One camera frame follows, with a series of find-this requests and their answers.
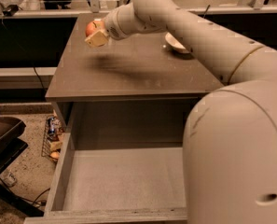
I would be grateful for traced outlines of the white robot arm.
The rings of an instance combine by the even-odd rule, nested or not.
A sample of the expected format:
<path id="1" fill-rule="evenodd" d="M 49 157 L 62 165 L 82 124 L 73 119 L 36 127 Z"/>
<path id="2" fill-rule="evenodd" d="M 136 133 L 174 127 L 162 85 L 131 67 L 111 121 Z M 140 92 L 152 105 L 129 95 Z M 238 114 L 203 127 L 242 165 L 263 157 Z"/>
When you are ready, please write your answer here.
<path id="1" fill-rule="evenodd" d="M 178 7 L 132 0 L 86 27 L 86 41 L 167 31 L 224 88 L 204 96 L 184 131 L 188 224 L 277 224 L 277 50 Z"/>

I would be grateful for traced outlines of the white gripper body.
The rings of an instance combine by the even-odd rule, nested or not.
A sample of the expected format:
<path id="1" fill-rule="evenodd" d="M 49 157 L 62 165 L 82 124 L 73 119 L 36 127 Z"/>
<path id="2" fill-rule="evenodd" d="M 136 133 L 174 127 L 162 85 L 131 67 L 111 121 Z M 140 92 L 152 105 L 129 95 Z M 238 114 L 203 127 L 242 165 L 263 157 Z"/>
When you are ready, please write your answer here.
<path id="1" fill-rule="evenodd" d="M 115 8 L 104 17 L 105 30 L 115 40 L 125 39 L 128 36 L 121 30 L 118 24 L 118 9 Z"/>

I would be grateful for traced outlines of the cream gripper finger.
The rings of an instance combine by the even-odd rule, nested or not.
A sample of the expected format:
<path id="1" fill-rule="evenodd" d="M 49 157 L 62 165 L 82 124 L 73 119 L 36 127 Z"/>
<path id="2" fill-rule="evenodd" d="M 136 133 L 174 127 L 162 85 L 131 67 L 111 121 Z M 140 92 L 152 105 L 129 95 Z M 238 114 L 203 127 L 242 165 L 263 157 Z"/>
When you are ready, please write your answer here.
<path id="1" fill-rule="evenodd" d="M 94 20 L 92 22 L 92 24 L 95 29 L 104 29 L 105 28 L 103 20 Z"/>
<path id="2" fill-rule="evenodd" d="M 93 34 L 89 35 L 86 39 L 85 42 L 92 48 L 95 47 L 101 47 L 105 45 L 109 40 L 109 34 L 107 33 L 106 30 L 101 29 Z"/>

